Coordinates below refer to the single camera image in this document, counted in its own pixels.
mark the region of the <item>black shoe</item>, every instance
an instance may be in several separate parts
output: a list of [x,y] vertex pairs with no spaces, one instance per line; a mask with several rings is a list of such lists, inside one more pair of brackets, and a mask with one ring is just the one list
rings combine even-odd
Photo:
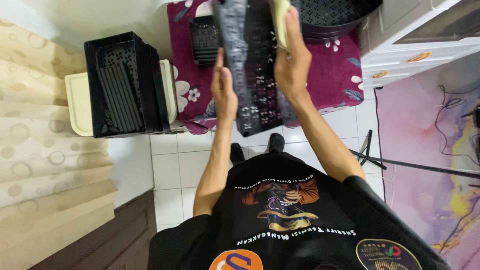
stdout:
[[233,143],[230,147],[230,160],[234,166],[245,161],[243,151],[238,143]]
[[272,133],[270,135],[270,140],[268,140],[268,153],[272,152],[283,152],[283,148],[285,147],[285,139],[282,135],[278,133]]

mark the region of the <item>tripod stand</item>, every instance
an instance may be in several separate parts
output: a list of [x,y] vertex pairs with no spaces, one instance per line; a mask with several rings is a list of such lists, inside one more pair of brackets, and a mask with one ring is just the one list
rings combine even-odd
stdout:
[[395,161],[395,160],[386,160],[386,159],[379,159],[379,158],[373,158],[369,156],[370,153],[370,145],[372,141],[372,130],[368,131],[367,137],[365,138],[365,141],[363,142],[363,146],[360,149],[360,153],[350,150],[352,154],[357,156],[357,160],[360,161],[360,165],[363,166],[367,161],[375,164],[376,166],[382,168],[382,170],[386,170],[387,167],[381,164],[381,162],[385,163],[390,163],[390,164],[395,164],[395,165],[400,165],[400,166],[406,166],[406,167],[412,167],[412,168],[417,168],[417,169],[422,169],[422,170],[428,170],[432,172],[443,172],[443,173],[448,173],[448,174],[454,174],[454,175],[460,175],[460,176],[466,176],[466,177],[471,177],[471,178],[476,178],[480,179],[480,174],[473,173],[473,172],[463,172],[463,171],[456,171],[456,170],[451,170],[451,169],[444,169],[444,168],[437,168],[437,167],[432,167],[432,166],[425,166],[425,165],[418,165],[418,164],[413,164],[413,163],[408,163],[408,162],[401,162],[401,161]]

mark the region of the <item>beige sponge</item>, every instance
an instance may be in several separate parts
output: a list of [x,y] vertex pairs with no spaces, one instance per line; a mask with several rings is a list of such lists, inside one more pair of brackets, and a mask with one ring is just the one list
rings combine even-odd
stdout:
[[270,11],[275,27],[276,41],[281,48],[286,50],[289,50],[289,47],[287,28],[285,27],[285,15],[287,15],[290,6],[290,0],[270,0]]

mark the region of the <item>person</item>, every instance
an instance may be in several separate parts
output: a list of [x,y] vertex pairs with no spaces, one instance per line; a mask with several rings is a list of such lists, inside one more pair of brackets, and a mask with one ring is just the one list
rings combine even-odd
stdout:
[[230,145],[238,100],[219,49],[211,85],[217,130],[193,217],[152,238],[148,268],[448,269],[370,189],[359,162],[318,113],[306,89],[312,56],[294,8],[286,27],[291,52],[278,49],[276,81],[326,175],[284,153],[278,134],[269,153],[247,161],[238,144]]

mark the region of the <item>beige curtain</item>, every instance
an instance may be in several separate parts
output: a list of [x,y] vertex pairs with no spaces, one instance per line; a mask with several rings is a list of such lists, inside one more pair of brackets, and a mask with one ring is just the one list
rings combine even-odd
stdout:
[[82,55],[0,19],[0,269],[27,269],[113,216],[108,140],[70,125]]

